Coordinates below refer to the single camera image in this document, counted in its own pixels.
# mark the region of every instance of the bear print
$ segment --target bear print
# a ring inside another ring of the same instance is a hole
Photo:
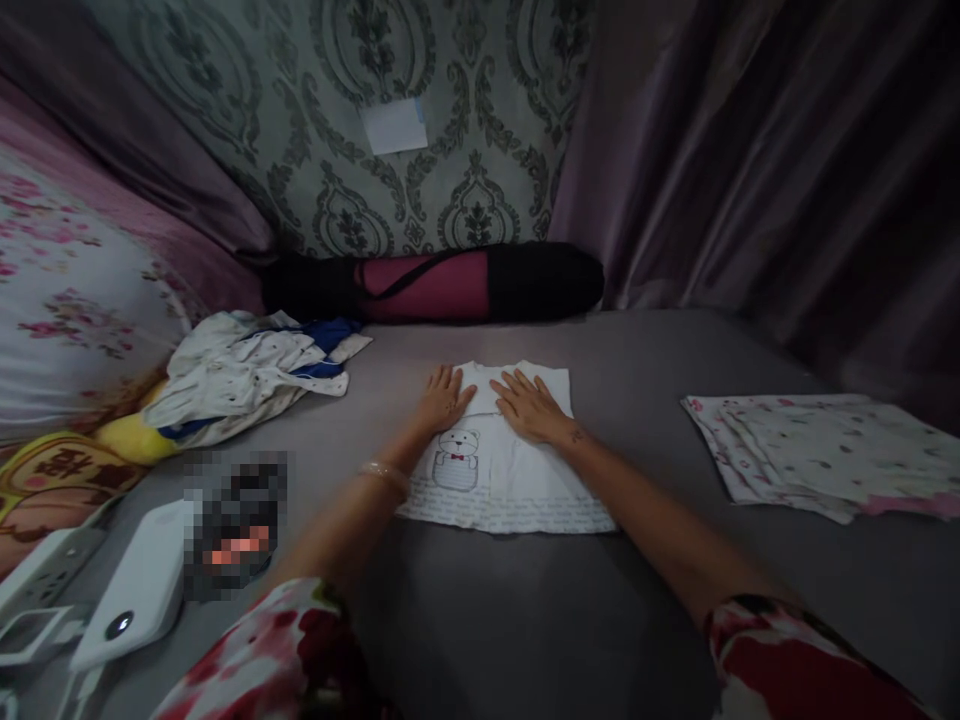
[[[440,451],[433,463],[433,481],[447,490],[473,490],[477,486],[480,433],[452,428],[440,435],[439,442]]]

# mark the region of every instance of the gray bed sheet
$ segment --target gray bed sheet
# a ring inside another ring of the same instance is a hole
[[[730,504],[678,400],[827,390],[749,329],[710,311],[637,310],[544,326],[366,332],[375,342],[350,361],[345,397],[304,398],[216,453],[158,466],[124,501],[63,601],[96,602],[147,510],[253,451],[293,454],[282,554],[397,429],[434,365],[527,359],[569,368],[574,413],[593,433],[757,556],[923,700],[960,716],[960,523],[892,514],[841,527]],[[251,592],[185,605],[170,635],[115,664],[98,715],[147,717]],[[716,702],[697,629],[620,534],[492,536],[398,519],[351,605],[376,682],[409,718],[706,718]],[[61,657],[17,678],[24,718],[53,716],[65,666]]]

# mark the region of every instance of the hand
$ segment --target hand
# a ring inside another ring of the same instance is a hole
[[[506,387],[496,380],[490,387],[500,396],[497,407],[517,435],[532,442],[556,443],[567,435],[582,432],[574,422],[563,414],[546,383],[537,375],[530,382],[519,370],[513,375],[502,374]]]
[[[449,430],[463,417],[463,411],[476,394],[477,386],[471,385],[461,392],[462,381],[463,371],[453,372],[449,365],[441,365],[434,370],[413,414],[414,426],[432,436]]]

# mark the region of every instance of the white garment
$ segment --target white garment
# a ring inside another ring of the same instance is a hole
[[[490,381],[496,380],[501,385],[506,385],[501,373],[508,372],[512,375],[513,371],[518,369],[527,376],[530,382],[533,382],[534,377],[539,375],[563,413],[567,417],[573,417],[573,409],[570,407],[570,372],[566,368],[548,368],[543,365],[534,365],[526,360],[521,360],[516,365],[502,365],[500,367],[487,367],[475,362],[464,363],[455,367],[454,370],[463,370],[461,387],[477,386],[477,394],[467,405],[463,414],[464,417],[487,413],[491,415],[499,414],[497,400],[500,396],[490,387]]]
[[[410,498],[397,514],[491,533],[615,530],[606,509],[563,459],[546,445],[518,437],[499,414],[489,381],[516,367],[531,380],[539,375],[573,416],[566,370],[525,361],[507,368],[461,365],[464,386],[476,384],[477,396],[455,427],[434,438],[411,479]]]
[[[298,377],[297,368],[339,364],[371,338],[350,335],[328,359],[310,336],[280,330],[297,324],[283,312],[265,318],[221,312],[207,318],[174,352],[167,366],[170,381],[143,409],[144,424],[161,428],[224,417],[178,442],[182,448],[204,447],[278,415],[307,392],[342,396],[350,381],[346,372],[332,378]],[[267,331],[248,337],[258,330]]]
[[[960,514],[960,440],[863,395],[689,397],[735,503]]]

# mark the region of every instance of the floral sleeve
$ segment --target floral sleeve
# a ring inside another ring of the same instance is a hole
[[[156,720],[380,717],[346,611],[317,578],[291,580],[238,620],[170,691]]]
[[[706,622],[723,683],[715,718],[935,718],[896,680],[812,614],[757,595]]]

